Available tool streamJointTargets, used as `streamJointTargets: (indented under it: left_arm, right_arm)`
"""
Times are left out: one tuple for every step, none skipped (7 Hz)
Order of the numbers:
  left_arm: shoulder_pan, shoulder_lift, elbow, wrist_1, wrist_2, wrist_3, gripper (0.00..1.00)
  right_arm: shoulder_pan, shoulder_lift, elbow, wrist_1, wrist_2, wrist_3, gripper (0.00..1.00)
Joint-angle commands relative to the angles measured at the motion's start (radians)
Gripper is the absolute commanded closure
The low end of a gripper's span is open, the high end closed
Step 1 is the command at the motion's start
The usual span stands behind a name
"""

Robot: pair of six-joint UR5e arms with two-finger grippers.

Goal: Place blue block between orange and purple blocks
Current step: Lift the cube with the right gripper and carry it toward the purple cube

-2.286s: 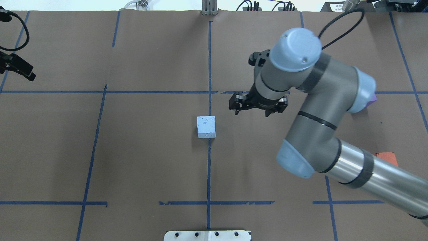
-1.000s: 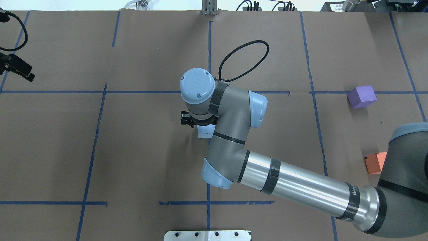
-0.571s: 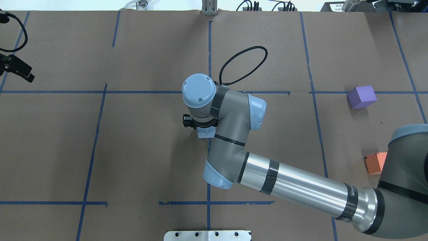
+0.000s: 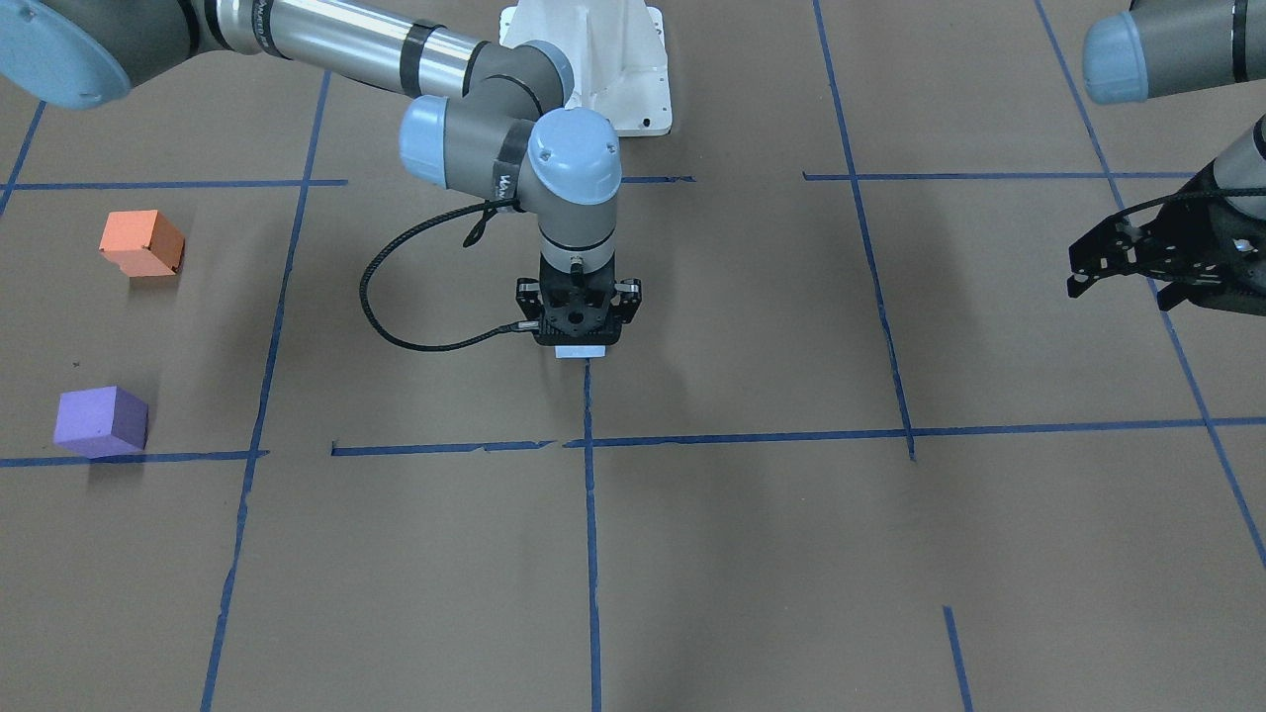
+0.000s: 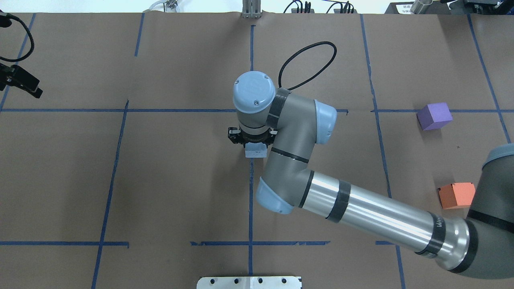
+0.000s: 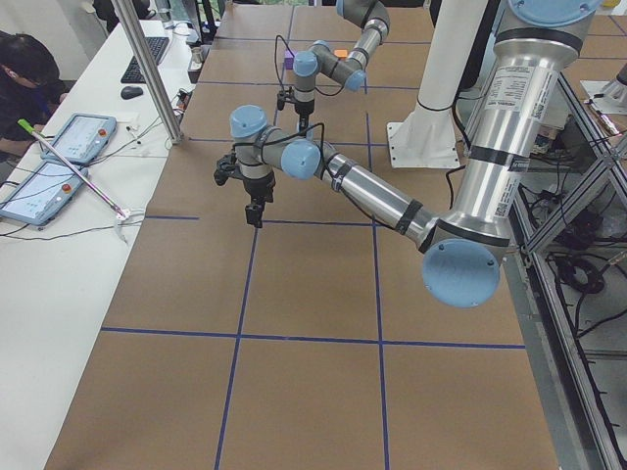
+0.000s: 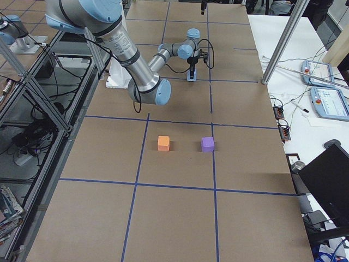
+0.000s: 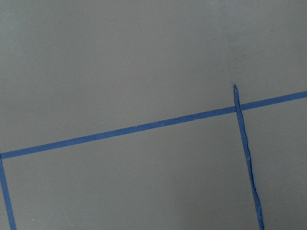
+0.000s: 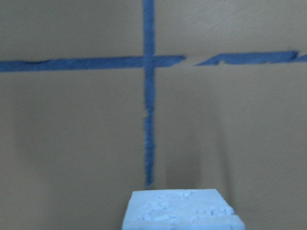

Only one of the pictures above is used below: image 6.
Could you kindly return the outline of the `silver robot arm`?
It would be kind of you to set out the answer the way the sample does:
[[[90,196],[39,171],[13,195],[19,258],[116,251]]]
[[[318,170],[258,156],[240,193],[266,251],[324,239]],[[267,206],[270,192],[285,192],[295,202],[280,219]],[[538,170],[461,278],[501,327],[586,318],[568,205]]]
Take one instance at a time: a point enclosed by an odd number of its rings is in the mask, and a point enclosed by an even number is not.
[[[262,227],[266,203],[272,202],[273,169],[292,178],[317,177],[360,210],[415,242],[424,253],[422,279],[440,302],[456,307],[479,306],[500,282],[500,264],[509,245],[506,218],[547,112],[561,71],[577,60],[596,9],[603,1],[505,1],[494,44],[495,73],[465,166],[458,197],[441,215],[428,211],[321,137],[308,139],[310,126],[301,118],[299,131],[288,134],[270,125],[265,111],[240,106],[230,115],[234,142],[217,161],[214,180],[242,181],[251,202],[247,223]],[[405,121],[388,131],[396,167],[427,165],[420,156],[445,157],[431,146],[455,109],[455,97],[489,1],[442,1],[420,85],[417,105]],[[359,26],[362,36],[345,60],[324,41],[294,59],[296,84],[285,101],[309,115],[315,80],[323,74],[344,88],[359,90],[376,48],[390,32],[390,17],[381,1],[336,1],[343,19]]]
[[[292,71],[295,85],[277,94],[277,108],[294,105],[298,115],[299,132],[310,125],[314,112],[316,77],[321,73],[340,85],[341,89],[359,90],[366,79],[366,67],[376,48],[383,44],[390,30],[390,18],[382,2],[338,1],[336,12],[344,20],[362,30],[361,37],[345,58],[338,57],[323,40],[314,42],[309,49],[299,51],[293,59]]]

